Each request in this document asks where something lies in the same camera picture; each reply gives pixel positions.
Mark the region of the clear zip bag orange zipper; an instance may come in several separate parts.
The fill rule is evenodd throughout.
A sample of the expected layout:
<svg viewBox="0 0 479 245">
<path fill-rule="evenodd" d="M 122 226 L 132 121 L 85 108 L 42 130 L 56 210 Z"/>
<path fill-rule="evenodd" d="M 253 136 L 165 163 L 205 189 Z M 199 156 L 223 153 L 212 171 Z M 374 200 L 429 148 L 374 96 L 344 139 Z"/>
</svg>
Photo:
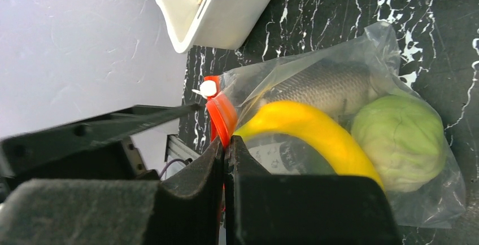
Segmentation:
<svg viewBox="0 0 479 245">
<path fill-rule="evenodd" d="M 207 76 L 213 137 L 233 136 L 272 174 L 363 176 L 386 193 L 396 222 L 449 228 L 465 184 L 438 112 L 399 75 L 394 27 Z"/>
</svg>

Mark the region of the grey toy fish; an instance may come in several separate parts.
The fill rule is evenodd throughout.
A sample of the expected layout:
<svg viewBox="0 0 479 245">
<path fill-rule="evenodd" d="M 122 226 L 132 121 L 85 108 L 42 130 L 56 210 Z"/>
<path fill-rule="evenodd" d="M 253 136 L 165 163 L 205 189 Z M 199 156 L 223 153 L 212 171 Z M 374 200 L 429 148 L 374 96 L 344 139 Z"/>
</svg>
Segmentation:
<svg viewBox="0 0 479 245">
<path fill-rule="evenodd" d="M 247 120 L 262 106 L 282 100 L 307 104 L 332 118 L 353 115 L 385 95 L 380 80 L 373 68 L 357 61 L 322 59 L 295 72 L 274 71 L 245 102 L 241 117 Z"/>
</svg>

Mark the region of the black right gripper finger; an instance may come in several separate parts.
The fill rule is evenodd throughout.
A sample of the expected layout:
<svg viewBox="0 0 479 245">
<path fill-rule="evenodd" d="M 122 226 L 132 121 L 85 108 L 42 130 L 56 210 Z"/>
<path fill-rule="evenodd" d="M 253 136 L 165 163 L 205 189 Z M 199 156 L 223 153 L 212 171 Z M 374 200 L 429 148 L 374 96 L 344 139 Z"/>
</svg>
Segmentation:
<svg viewBox="0 0 479 245">
<path fill-rule="evenodd" d="M 401 244 L 386 196 L 368 177 L 278 175 L 239 136 L 225 150 L 227 244 Z"/>
</svg>

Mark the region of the yellow toy corn cob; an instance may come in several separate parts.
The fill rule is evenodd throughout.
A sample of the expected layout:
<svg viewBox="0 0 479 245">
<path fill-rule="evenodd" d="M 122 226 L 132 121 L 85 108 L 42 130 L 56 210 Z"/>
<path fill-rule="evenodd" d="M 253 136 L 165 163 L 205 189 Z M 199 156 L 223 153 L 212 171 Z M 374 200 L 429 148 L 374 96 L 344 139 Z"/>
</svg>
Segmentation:
<svg viewBox="0 0 479 245">
<path fill-rule="evenodd" d="M 323 111 L 299 102 L 281 100 L 267 103 L 234 135 L 248 141 L 261 134 L 286 134 L 313 147 L 336 174 L 384 183 L 370 158 L 351 134 Z"/>
</svg>

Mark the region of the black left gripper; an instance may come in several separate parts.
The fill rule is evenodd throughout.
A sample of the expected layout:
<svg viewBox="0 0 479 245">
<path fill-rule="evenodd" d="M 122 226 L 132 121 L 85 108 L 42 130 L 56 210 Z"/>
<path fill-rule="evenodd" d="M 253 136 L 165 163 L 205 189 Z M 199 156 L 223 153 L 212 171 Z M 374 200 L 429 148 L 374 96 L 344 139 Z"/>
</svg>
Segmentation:
<svg viewBox="0 0 479 245">
<path fill-rule="evenodd" d="M 43 178 L 23 183 L 7 198 L 1 243 L 217 244 L 220 140 L 170 178 L 147 181 L 158 180 L 158 171 L 146 169 L 127 138 L 203 108 L 193 103 L 83 120 L 1 140 L 2 203 L 23 182 Z"/>
</svg>

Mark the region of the light green toy cabbage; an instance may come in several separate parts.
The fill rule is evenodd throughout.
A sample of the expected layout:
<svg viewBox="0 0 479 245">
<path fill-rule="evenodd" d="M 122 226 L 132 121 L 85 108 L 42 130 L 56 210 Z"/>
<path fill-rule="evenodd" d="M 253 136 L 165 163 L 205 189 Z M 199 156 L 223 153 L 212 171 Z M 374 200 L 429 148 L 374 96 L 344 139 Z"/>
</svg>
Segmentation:
<svg viewBox="0 0 479 245">
<path fill-rule="evenodd" d="M 356 114 L 350 132 L 387 191 L 416 191 L 445 167 L 441 118 L 421 99 L 399 95 L 379 98 Z"/>
</svg>

